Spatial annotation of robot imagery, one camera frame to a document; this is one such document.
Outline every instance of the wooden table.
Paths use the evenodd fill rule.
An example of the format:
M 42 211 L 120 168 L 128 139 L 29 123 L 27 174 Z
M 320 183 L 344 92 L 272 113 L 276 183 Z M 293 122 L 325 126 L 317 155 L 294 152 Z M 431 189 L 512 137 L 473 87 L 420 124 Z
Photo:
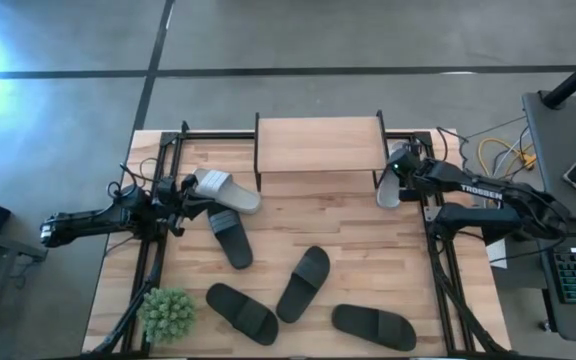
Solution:
M 441 138 L 436 131 L 428 131 L 435 155 L 441 158 Z M 128 160 L 131 169 L 137 171 L 143 159 L 156 156 L 160 135 L 161 131 L 135 133 Z M 460 163 L 457 140 L 447 140 L 448 160 Z M 237 183 L 254 189 L 253 152 L 253 140 L 185 140 L 180 175 L 191 173 L 196 167 L 219 169 L 233 173 Z M 144 174 L 150 176 L 153 170 L 152 162 L 147 162 Z M 445 194 L 445 198 L 472 204 L 465 194 Z M 183 237 L 169 236 L 161 286 L 181 287 L 195 296 L 198 322 L 182 341 L 155 345 L 152 356 L 445 354 L 418 203 L 402 203 L 391 210 L 378 208 L 370 172 L 264 174 L 262 199 L 257 214 L 241 216 L 255 259 L 245 270 L 229 265 L 203 214 L 185 224 Z M 108 246 L 126 237 L 112 235 Z M 484 244 L 462 235 L 454 244 L 468 305 L 496 341 L 510 348 Z M 328 253 L 330 275 L 299 321 L 279 322 L 279 336 L 272 346 L 250 341 L 206 305 L 207 289 L 223 282 L 274 310 L 295 264 L 312 245 L 319 245 Z M 104 260 L 84 350 L 99 344 L 125 311 L 138 249 L 138 241 L 129 242 Z M 333 307 L 340 303 L 371 306 L 405 316 L 417 332 L 416 349 L 400 353 L 335 330 L 330 316 Z M 454 308 L 451 318 L 459 344 L 461 332 Z

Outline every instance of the desk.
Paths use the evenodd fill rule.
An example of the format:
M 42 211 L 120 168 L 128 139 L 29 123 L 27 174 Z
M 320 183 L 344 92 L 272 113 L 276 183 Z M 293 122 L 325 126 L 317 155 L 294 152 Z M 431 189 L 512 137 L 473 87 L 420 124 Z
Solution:
M 576 218 L 576 191 L 562 180 L 563 173 L 576 162 L 576 97 L 568 98 L 560 110 L 546 108 L 539 94 L 525 94 L 522 99 L 544 189 L 566 205 Z M 576 232 L 576 221 L 570 222 L 569 232 Z M 540 245 L 543 248 L 552 242 L 540 241 Z M 576 247 L 576 238 L 567 239 L 562 246 Z M 553 275 L 546 265 L 547 255 L 542 253 L 540 258 L 548 288 L 544 300 L 551 326 L 564 339 L 576 341 L 576 305 L 559 302 Z
M 131 169 L 138 171 L 143 159 L 156 156 L 160 135 L 161 131 L 135 133 L 128 158 Z M 441 138 L 434 131 L 432 138 L 439 144 L 435 154 L 441 158 Z M 449 161 L 460 163 L 457 140 L 447 140 Z M 185 140 L 180 174 L 191 173 L 196 167 L 219 169 L 254 189 L 253 152 L 253 140 Z M 145 163 L 144 175 L 152 175 L 153 167 L 151 162 Z M 264 174 L 261 194 L 261 210 L 241 216 L 255 259 L 245 270 L 229 265 L 205 215 L 185 223 L 183 237 L 168 237 L 161 286 L 182 287 L 192 294 L 198 303 L 198 322 L 182 341 L 155 345 L 152 356 L 445 354 L 418 203 L 402 203 L 394 210 L 378 208 L 371 172 L 268 173 Z M 465 194 L 447 194 L 446 200 L 471 204 Z M 108 246 L 125 238 L 124 234 L 112 235 Z M 468 304 L 496 341 L 510 348 L 484 244 L 467 236 L 458 236 L 454 243 Z M 312 245 L 328 253 L 330 275 L 298 322 L 280 322 L 279 336 L 272 346 L 250 341 L 206 305 L 207 289 L 223 282 L 274 310 L 295 264 Z M 129 242 L 104 260 L 84 350 L 99 344 L 126 309 L 138 248 L 139 242 Z M 331 311 L 343 302 L 405 316 L 417 332 L 416 349 L 399 353 L 335 330 Z M 451 316 L 459 338 L 454 308 Z

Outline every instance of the concrete floor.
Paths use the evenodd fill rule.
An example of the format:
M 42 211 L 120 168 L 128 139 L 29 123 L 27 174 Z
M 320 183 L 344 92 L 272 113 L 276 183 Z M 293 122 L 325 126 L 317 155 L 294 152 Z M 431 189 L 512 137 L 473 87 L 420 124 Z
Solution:
M 0 71 L 144 70 L 164 0 L 0 0 Z M 177 0 L 160 68 L 575 65 L 576 1 Z M 522 115 L 524 92 L 568 74 L 158 79 L 144 128 L 250 129 L 253 115 L 365 115 L 389 128 L 461 134 Z M 0 80 L 0 204 L 7 231 L 38 243 L 51 213 L 99 208 L 119 175 L 144 80 Z M 514 142 L 525 122 L 488 135 Z M 474 139 L 465 147 L 475 161 Z M 486 153 L 490 159 L 495 151 Z M 539 184 L 537 172 L 518 179 Z M 51 250 L 10 287 L 0 359 L 81 348 L 104 238 Z M 541 295 L 500 290 L 513 348 L 576 359 L 576 343 L 545 334 Z

